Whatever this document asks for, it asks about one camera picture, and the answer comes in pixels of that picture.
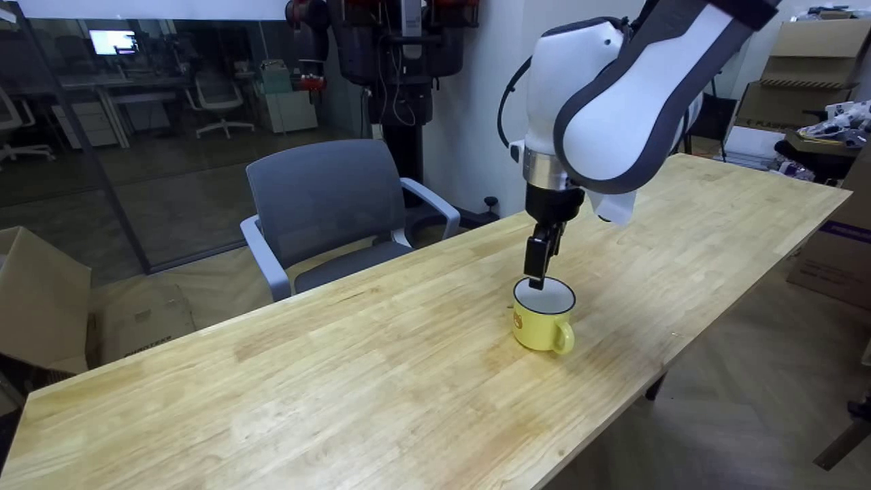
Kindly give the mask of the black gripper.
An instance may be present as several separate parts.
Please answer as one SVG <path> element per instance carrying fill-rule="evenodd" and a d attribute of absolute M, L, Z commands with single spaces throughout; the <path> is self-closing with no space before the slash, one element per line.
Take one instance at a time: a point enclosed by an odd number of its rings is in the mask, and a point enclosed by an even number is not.
<path fill-rule="evenodd" d="M 546 191 L 546 188 L 525 188 L 525 211 L 533 221 L 533 233 L 525 241 L 525 263 L 524 272 L 532 289 L 541 289 L 547 278 L 550 259 L 562 246 L 562 233 L 566 221 L 571 221 L 584 206 L 586 192 L 580 188 L 571 191 Z"/>

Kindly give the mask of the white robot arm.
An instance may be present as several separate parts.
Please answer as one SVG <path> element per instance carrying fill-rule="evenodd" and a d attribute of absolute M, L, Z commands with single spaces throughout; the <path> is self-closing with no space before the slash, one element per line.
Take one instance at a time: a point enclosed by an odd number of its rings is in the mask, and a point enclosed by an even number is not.
<path fill-rule="evenodd" d="M 533 289 L 584 197 L 604 223 L 635 218 L 638 191 L 676 148 L 692 102 L 778 3 L 645 0 L 638 19 L 595 15 L 540 34 L 505 90 L 510 97 L 529 79 L 525 131 L 498 134 L 536 221 L 524 263 Z"/>

